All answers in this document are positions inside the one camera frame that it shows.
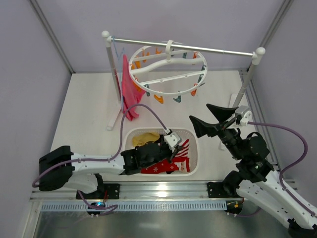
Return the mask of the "teal clothes peg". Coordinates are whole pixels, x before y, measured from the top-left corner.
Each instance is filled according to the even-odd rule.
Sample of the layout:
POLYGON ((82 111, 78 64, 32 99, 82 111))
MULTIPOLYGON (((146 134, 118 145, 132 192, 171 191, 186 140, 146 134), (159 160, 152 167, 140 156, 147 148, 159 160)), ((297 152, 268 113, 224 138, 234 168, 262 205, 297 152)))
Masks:
POLYGON ((181 100, 182 100, 181 94, 177 95, 177 97, 173 97, 173 100, 177 103, 181 103, 181 100))

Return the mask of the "white round clip hanger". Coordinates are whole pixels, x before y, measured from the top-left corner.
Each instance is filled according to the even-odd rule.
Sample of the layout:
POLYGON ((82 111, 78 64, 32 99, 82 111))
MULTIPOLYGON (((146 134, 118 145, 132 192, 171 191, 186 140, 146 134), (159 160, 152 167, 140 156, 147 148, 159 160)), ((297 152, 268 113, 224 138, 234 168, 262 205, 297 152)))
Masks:
POLYGON ((168 40, 162 46, 139 48, 128 61, 128 72, 136 86, 155 96, 196 96, 205 84, 207 60, 199 51, 177 46, 183 44, 168 40))

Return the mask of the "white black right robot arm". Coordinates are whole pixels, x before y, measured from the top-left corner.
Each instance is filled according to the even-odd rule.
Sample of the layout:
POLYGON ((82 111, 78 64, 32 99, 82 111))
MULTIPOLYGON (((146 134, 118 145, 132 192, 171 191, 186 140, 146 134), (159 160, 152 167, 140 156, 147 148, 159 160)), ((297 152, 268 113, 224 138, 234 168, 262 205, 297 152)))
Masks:
POLYGON ((207 104, 217 119, 216 124, 190 116, 198 138, 218 137, 236 164, 221 182, 220 190, 228 196, 240 196, 252 201, 277 219, 293 238, 317 236, 317 209, 285 183, 282 173, 266 159, 267 143, 258 132, 241 138, 240 127, 252 124, 252 112, 247 106, 224 108, 207 104))

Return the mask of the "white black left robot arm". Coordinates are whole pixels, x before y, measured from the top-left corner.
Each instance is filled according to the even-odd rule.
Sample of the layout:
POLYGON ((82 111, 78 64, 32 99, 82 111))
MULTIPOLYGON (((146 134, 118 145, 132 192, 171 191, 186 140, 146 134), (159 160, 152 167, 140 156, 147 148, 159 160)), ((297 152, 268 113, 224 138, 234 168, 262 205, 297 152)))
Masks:
POLYGON ((175 132, 106 156, 78 154, 68 145, 61 146, 39 159, 39 176, 32 187, 40 191, 68 187, 85 194, 93 193, 101 185, 100 174, 130 176, 141 171, 158 172, 160 164, 172 165, 182 149, 182 140, 175 132))

